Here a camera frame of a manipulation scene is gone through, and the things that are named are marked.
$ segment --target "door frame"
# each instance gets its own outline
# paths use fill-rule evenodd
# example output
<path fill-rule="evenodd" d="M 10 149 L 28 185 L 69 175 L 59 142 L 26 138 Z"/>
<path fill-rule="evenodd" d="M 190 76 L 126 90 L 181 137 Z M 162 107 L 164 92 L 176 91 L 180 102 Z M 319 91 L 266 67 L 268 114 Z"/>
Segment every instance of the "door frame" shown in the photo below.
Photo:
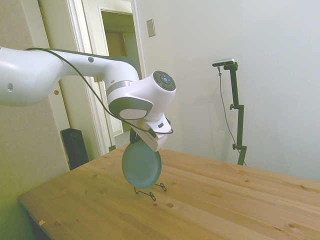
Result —
<path fill-rule="evenodd" d="M 86 19 L 84 17 L 81 0 L 67 0 L 67 6 L 70 13 L 71 25 L 78 51 L 94 54 L 88 35 L 88 28 Z M 94 77 L 85 78 L 97 95 L 102 98 L 100 82 L 96 84 Z M 101 155 L 104 155 L 110 151 L 109 147 L 116 144 L 113 133 L 110 131 L 111 124 L 110 121 L 108 121 L 108 116 L 106 115 L 105 110 L 102 108 L 100 102 L 87 86 L 86 93 L 91 108 L 99 151 Z"/>
<path fill-rule="evenodd" d="M 66 0 L 68 11 L 71 18 L 71 23 L 74 31 L 75 41 L 80 52 L 99 54 L 96 47 L 97 40 L 93 37 L 93 29 L 90 20 L 90 13 L 88 7 L 88 1 L 90 0 Z M 123 10 L 115 10 L 111 7 L 97 6 L 99 12 L 99 18 L 101 25 L 103 26 L 101 11 L 121 13 L 121 14 L 132 14 L 134 30 L 138 48 L 139 62 L 141 67 L 142 78 L 146 77 L 145 58 L 141 37 L 141 30 L 138 19 L 138 10 L 136 0 L 130 2 L 123 0 L 112 0 L 112 2 L 118 1 L 118 6 L 125 5 Z M 106 55 L 109 54 L 105 30 L 101 28 L 104 45 L 106 48 Z M 107 102 L 107 96 L 102 94 L 104 91 L 103 81 L 96 81 L 93 77 L 87 78 L 93 89 L 101 97 L 104 103 Z M 95 96 L 92 94 L 90 89 L 87 87 L 88 101 L 92 110 L 93 122 L 95 124 L 96 136 L 100 153 L 103 155 L 109 152 L 108 147 L 115 146 L 116 141 L 113 134 L 112 122 L 110 116 L 103 110 L 100 103 L 97 101 Z"/>

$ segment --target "ceramic plate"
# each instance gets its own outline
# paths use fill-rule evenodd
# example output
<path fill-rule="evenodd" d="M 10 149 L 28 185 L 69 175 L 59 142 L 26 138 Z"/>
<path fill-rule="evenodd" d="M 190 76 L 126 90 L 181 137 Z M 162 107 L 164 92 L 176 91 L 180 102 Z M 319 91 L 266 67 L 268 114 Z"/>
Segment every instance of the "ceramic plate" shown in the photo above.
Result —
<path fill-rule="evenodd" d="M 127 181 L 138 189 L 152 187 L 161 173 L 160 153 L 154 152 L 140 139 L 130 143 L 122 156 L 122 171 Z"/>

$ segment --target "cable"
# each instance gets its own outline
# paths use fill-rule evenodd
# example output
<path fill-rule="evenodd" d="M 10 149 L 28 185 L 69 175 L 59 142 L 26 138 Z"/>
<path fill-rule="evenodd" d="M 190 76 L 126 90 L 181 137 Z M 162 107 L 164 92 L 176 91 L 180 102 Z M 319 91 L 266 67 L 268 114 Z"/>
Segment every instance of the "cable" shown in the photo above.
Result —
<path fill-rule="evenodd" d="M 97 95 L 97 93 L 95 92 L 95 90 L 91 87 L 91 85 L 89 84 L 89 82 L 86 80 L 86 78 L 82 75 L 82 73 L 71 63 L 69 62 L 68 60 L 66 60 L 64 57 L 60 56 L 59 54 L 51 51 L 50 49 L 46 49 L 46 48 L 40 48 L 40 47 L 31 47 L 31 48 L 28 48 L 26 49 L 26 51 L 30 51 L 30 50 L 40 50 L 40 51 L 44 51 L 44 52 L 47 52 L 47 53 L 50 53 L 54 56 L 56 56 L 57 58 L 59 58 L 60 60 L 64 61 L 65 63 L 67 63 L 70 67 L 72 67 L 78 74 L 79 76 L 84 80 L 84 82 L 86 83 L 86 85 L 90 88 L 90 90 L 92 91 L 92 93 L 95 95 L 95 97 L 98 99 L 98 101 L 100 102 L 100 104 L 102 105 L 103 109 L 109 114 L 111 115 L 112 117 L 124 122 L 124 123 L 127 123 L 129 124 L 130 126 L 132 127 L 135 127 L 136 129 L 140 130 L 140 131 L 143 131 L 143 132 L 146 132 L 146 133 L 150 133 L 150 134 L 173 134 L 174 133 L 174 130 L 171 128 L 171 132 L 157 132 L 157 131 L 150 131 L 150 130 L 145 130 L 143 128 L 140 128 L 138 126 L 135 126 L 134 124 L 132 124 L 131 122 L 128 122 L 120 117 L 117 117 L 115 116 L 114 114 L 112 114 L 107 108 L 106 106 L 104 105 L 104 103 L 102 102 L 102 100 L 100 99 L 100 97 Z"/>
<path fill-rule="evenodd" d="M 229 127 L 229 123 L 228 123 L 228 119 L 227 119 L 227 114 L 226 114 L 225 102 L 224 102 L 224 98 L 223 98 L 223 96 L 222 96 L 222 88 L 221 88 L 221 85 L 222 85 L 222 83 L 221 83 L 221 75 L 222 75 L 222 74 L 221 74 L 221 72 L 220 72 L 220 67 L 218 66 L 217 68 L 218 68 L 218 71 L 219 71 L 220 96 L 221 96 L 221 101 L 222 101 L 222 105 L 223 105 L 225 123 L 226 123 L 226 126 L 228 127 L 229 133 L 230 133 L 230 135 L 231 135 L 231 137 L 232 137 L 232 139 L 233 139 L 234 145 L 237 145 L 237 144 L 236 144 L 236 140 L 235 140 L 235 138 L 234 138 L 234 135 L 232 134 L 232 132 L 231 132 L 231 130 L 230 130 L 230 127 Z"/>

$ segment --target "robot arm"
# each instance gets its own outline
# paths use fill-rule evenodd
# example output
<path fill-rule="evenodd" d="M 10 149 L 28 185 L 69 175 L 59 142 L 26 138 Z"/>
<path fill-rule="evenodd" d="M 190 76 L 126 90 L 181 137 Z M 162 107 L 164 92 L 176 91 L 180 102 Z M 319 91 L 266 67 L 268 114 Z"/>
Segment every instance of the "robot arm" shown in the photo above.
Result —
<path fill-rule="evenodd" d="M 136 69 L 123 61 L 79 52 L 52 52 L 84 76 L 102 79 L 110 112 L 134 125 L 132 128 L 153 151 L 164 145 L 171 131 L 164 112 L 176 93 L 175 82 L 168 74 L 155 71 L 139 80 Z M 0 47 L 0 105 L 36 104 L 49 94 L 57 81 L 69 75 L 79 74 L 49 52 Z"/>

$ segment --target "wooden table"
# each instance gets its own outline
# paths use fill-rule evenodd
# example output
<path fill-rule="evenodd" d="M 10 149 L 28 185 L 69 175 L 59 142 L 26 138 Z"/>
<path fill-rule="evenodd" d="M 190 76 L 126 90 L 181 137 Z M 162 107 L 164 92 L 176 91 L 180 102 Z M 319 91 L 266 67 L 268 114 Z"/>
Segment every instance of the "wooden table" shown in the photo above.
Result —
<path fill-rule="evenodd" d="M 126 181 L 124 149 L 18 199 L 51 239 L 320 240 L 320 182 L 163 149 L 153 201 Z"/>

